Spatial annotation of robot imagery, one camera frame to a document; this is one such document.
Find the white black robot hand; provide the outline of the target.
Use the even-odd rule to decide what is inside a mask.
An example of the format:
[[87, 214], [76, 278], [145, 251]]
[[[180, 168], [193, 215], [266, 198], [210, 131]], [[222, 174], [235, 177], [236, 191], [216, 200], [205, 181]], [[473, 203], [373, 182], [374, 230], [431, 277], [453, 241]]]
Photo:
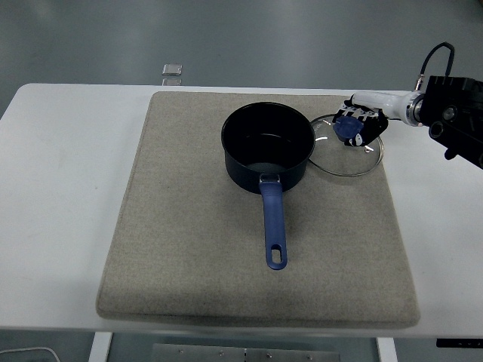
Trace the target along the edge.
[[418, 92], [402, 96], [376, 91], [356, 92], [343, 101], [333, 117], [334, 132], [344, 145], [363, 147], [378, 138], [391, 120], [418, 127], [420, 96]]

